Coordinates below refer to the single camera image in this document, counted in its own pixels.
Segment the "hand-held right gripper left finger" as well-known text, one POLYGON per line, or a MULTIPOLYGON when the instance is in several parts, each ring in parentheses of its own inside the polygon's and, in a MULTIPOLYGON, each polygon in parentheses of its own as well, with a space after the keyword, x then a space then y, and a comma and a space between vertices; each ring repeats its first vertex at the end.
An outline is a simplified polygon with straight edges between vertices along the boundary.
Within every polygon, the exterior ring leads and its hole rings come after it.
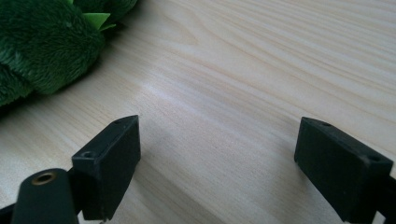
POLYGON ((114 217, 140 158, 137 115, 111 122, 72 156, 73 196, 86 220, 114 217))

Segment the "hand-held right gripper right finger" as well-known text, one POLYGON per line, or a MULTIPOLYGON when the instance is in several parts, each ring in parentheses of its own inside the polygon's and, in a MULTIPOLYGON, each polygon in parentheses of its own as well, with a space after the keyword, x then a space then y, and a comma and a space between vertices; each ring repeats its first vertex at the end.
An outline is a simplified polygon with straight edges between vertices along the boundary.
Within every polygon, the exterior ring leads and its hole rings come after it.
POLYGON ((301 119, 294 160, 343 221, 394 221, 393 161, 335 126, 301 119))

